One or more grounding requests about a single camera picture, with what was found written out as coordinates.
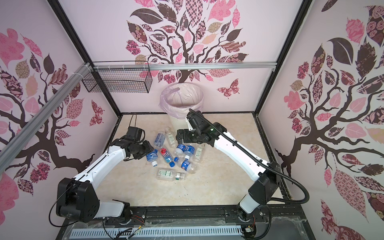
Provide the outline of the Pocari Sweat blue label bottle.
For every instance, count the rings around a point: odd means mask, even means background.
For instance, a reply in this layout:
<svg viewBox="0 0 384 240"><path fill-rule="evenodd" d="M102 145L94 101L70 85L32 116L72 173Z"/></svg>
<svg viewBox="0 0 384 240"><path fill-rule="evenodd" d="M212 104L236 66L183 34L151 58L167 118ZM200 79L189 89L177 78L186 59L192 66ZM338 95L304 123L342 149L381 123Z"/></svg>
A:
<svg viewBox="0 0 384 240"><path fill-rule="evenodd" d="M147 165L151 165L152 167L157 167L158 166L158 150L154 149L152 152L146 155L147 159Z"/></svg>

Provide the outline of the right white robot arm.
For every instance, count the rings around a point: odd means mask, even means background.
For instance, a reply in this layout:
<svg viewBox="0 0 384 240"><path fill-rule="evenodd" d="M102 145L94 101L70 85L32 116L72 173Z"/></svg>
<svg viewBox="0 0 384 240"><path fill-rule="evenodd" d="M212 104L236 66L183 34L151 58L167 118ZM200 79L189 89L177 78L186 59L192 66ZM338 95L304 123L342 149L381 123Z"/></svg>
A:
<svg viewBox="0 0 384 240"><path fill-rule="evenodd" d="M219 123L203 124L202 128L177 130L177 141L183 144L208 144L223 152L244 170L254 182L248 193L237 205L238 216L242 221L248 221L255 209L266 205L279 188L280 177L263 168L262 165L278 169L277 164L271 164L250 152Z"/></svg>

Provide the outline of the soda water blue label bottle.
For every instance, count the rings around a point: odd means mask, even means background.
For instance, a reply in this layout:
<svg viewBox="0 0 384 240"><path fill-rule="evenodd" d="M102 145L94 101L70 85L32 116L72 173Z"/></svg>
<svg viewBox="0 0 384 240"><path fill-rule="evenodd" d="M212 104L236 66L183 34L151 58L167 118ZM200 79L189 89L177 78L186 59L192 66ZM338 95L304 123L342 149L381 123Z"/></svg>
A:
<svg viewBox="0 0 384 240"><path fill-rule="evenodd" d="M166 139L165 132L158 132L154 141L155 148L161 149L164 145L165 139Z"/></svg>

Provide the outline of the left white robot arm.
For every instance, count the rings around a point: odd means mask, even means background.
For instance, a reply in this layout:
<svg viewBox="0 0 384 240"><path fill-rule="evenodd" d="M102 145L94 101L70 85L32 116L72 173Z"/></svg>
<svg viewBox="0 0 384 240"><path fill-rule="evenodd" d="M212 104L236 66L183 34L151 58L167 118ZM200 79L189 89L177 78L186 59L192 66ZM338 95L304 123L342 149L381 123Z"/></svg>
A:
<svg viewBox="0 0 384 240"><path fill-rule="evenodd" d="M130 157L139 160L153 150L149 141L136 143L123 139L114 140L93 164L75 177L64 178L59 182L58 197L54 204L56 215L82 223L101 218L128 222L132 217L130 204L117 200L100 201L96 189L120 162L129 160Z"/></svg>

